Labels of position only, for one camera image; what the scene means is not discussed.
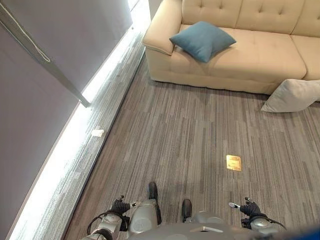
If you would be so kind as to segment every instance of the blind cord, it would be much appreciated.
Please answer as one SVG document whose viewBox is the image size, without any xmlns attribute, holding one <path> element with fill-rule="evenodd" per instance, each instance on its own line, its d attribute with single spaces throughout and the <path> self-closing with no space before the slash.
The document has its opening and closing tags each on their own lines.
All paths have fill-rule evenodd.
<svg viewBox="0 0 320 240">
<path fill-rule="evenodd" d="M 20 26 L 20 24 L 16 21 L 16 19 L 14 18 L 14 16 L 11 15 L 11 13 L 5 8 L 5 6 L 2 5 L 2 3 L 0 2 L 0 6 L 1 8 L 3 8 L 3 10 L 8 14 L 8 16 L 15 22 L 15 24 L 18 26 L 18 28 L 20 29 L 20 31 L 26 36 L 27 39 L 29 39 L 29 41 L 32 43 L 32 45 L 34 46 L 34 48 L 37 50 L 37 52 L 41 55 L 41 57 L 48 63 L 51 62 L 50 58 L 43 52 L 40 50 L 40 48 L 38 48 L 38 46 L 35 44 L 34 41 L 32 41 L 32 39 L 28 36 L 28 34 L 23 30 L 23 28 Z"/>
</svg>

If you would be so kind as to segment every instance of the sofa armrest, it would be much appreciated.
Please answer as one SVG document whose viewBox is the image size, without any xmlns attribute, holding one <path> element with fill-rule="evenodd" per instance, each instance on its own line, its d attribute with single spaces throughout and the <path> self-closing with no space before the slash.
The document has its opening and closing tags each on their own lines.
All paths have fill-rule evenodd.
<svg viewBox="0 0 320 240">
<path fill-rule="evenodd" d="M 163 0 L 143 38 L 143 44 L 152 50 L 172 55 L 174 44 L 170 41 L 180 30 L 182 0 Z"/>
</svg>

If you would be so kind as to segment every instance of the blue pillow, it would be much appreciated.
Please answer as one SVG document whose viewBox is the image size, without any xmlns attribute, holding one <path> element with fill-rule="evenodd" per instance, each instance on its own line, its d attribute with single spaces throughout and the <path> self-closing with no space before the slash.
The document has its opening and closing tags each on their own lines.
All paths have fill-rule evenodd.
<svg viewBox="0 0 320 240">
<path fill-rule="evenodd" d="M 170 37 L 170 40 L 204 63 L 209 62 L 217 52 L 236 43 L 228 33 L 205 21 L 199 21 L 182 30 Z"/>
</svg>

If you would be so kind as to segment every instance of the brass floor plate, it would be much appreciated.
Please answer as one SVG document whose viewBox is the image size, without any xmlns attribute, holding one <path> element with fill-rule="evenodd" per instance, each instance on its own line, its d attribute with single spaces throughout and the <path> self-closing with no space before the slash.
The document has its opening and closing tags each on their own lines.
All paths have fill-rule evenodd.
<svg viewBox="0 0 320 240">
<path fill-rule="evenodd" d="M 239 156 L 226 156 L 226 168 L 234 171 L 241 171 L 241 158 Z"/>
</svg>

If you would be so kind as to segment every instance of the white pillow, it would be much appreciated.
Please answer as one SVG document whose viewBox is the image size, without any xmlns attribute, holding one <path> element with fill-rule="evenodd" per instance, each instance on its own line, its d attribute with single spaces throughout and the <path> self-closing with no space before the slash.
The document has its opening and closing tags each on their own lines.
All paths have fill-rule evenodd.
<svg viewBox="0 0 320 240">
<path fill-rule="evenodd" d="M 289 113 L 301 111 L 320 100 L 320 80 L 286 79 L 265 102 L 262 111 Z"/>
</svg>

